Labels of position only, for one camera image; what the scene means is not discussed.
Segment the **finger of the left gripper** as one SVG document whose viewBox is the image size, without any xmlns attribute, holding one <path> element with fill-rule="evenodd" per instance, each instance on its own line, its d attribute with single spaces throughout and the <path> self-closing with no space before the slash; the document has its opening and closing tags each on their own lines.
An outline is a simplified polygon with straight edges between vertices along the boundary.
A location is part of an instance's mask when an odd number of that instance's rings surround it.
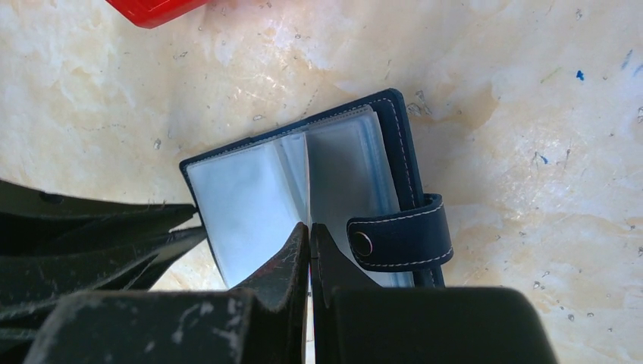
<svg viewBox="0 0 643 364">
<path fill-rule="evenodd" d="M 157 237 L 190 220 L 191 204 L 126 204 L 1 182 L 1 255 L 53 256 Z"/>
<path fill-rule="evenodd" d="M 202 227 L 88 253 L 1 258 L 1 350 L 25 347 L 57 302 L 84 290 L 148 290 L 205 239 Z"/>
</svg>

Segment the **navy leather card holder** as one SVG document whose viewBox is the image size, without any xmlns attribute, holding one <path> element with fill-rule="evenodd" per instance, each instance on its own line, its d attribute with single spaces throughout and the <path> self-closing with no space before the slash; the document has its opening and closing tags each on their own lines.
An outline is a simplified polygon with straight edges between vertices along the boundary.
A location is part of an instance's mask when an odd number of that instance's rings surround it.
<svg viewBox="0 0 643 364">
<path fill-rule="evenodd" d="M 181 173 L 215 263 L 238 285 L 298 223 L 383 287 L 443 287 L 453 246 L 441 195 L 425 193 L 403 94 L 384 89 L 187 158 Z"/>
</svg>

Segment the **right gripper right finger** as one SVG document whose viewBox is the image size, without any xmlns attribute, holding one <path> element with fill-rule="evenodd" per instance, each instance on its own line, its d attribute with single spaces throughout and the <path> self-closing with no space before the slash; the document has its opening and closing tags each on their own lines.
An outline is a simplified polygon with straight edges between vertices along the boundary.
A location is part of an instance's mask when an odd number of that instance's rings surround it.
<svg viewBox="0 0 643 364">
<path fill-rule="evenodd" d="M 554 363 L 532 304 L 503 287 L 376 284 L 323 224 L 311 232 L 319 363 Z"/>
</svg>

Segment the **red plastic bin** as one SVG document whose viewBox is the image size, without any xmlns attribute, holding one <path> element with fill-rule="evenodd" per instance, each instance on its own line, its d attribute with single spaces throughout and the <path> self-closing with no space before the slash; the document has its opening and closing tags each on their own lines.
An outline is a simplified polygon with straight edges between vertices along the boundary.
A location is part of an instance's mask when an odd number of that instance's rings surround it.
<svg viewBox="0 0 643 364">
<path fill-rule="evenodd" d="M 116 11 L 133 25 L 153 29 L 176 19 L 208 0 L 107 0 Z"/>
</svg>

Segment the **gold credit card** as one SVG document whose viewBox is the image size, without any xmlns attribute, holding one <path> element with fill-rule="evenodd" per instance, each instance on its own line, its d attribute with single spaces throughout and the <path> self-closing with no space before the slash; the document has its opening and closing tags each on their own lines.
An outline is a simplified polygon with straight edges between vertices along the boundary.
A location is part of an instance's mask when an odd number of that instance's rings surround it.
<svg viewBox="0 0 643 364">
<path fill-rule="evenodd" d="M 305 333 L 305 364 L 316 364 L 315 361 L 315 329 L 314 329 L 314 307 L 312 297 L 311 272 L 308 271 L 308 287 L 306 297 L 306 333 Z"/>
</svg>

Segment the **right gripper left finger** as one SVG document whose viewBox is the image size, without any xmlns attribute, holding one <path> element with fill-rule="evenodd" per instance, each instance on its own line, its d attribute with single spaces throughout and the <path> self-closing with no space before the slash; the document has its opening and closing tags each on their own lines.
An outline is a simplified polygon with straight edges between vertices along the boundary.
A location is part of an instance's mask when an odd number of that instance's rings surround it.
<svg viewBox="0 0 643 364">
<path fill-rule="evenodd" d="M 303 363 L 309 231 L 227 291 L 93 291 L 65 297 L 28 363 Z"/>
</svg>

